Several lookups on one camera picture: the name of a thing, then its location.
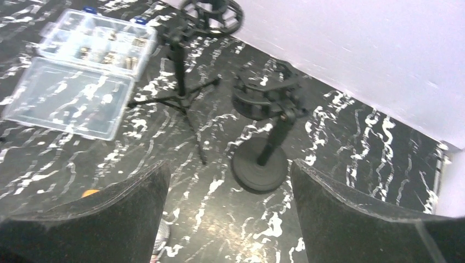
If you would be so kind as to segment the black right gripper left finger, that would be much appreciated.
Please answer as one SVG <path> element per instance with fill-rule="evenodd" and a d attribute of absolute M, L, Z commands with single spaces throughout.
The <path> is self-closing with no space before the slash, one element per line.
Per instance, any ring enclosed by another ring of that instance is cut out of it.
<path fill-rule="evenodd" d="M 1 218 L 1 262 L 149 262 L 171 171 L 159 161 L 46 211 Z"/>

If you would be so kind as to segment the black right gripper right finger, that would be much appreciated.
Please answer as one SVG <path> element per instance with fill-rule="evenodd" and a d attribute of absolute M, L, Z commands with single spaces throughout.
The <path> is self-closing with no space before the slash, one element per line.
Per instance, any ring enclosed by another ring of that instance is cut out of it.
<path fill-rule="evenodd" d="M 301 159 L 291 183 L 309 262 L 464 262 L 464 218 L 383 202 Z"/>

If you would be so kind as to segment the black round-base microphone stand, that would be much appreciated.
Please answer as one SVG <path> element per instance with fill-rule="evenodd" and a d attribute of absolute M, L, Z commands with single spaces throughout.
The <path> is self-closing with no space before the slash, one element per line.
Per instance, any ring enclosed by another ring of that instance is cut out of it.
<path fill-rule="evenodd" d="M 241 69 L 232 87 L 231 103 L 241 116 L 267 121 L 263 131 L 234 149 L 230 168 L 246 190 L 262 194 L 279 188 L 288 174 L 288 158 L 281 145 L 295 122 L 309 114 L 301 76 L 289 62 L 276 61 L 280 80 L 255 84 Z"/>

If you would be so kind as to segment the glitter silver-head microphone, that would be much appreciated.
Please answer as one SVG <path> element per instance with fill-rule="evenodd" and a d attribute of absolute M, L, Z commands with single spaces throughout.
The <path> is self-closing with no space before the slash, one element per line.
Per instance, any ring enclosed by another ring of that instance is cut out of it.
<path fill-rule="evenodd" d="M 161 219 L 160 225 L 158 227 L 150 263 L 158 262 L 159 257 L 162 255 L 163 251 L 165 250 L 165 247 L 169 241 L 170 235 L 171 235 L 171 229 L 170 229 L 168 222 L 164 219 Z"/>

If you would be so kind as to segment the gold microphone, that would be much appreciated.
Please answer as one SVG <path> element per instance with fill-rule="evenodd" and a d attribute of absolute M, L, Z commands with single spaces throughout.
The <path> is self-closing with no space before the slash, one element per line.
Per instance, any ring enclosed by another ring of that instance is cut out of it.
<path fill-rule="evenodd" d="M 90 190 L 86 190 L 82 193 L 81 197 L 84 198 L 84 197 L 88 197 L 90 195 L 93 195 L 95 193 L 99 192 L 99 190 L 95 190 L 95 189 L 90 189 Z"/>

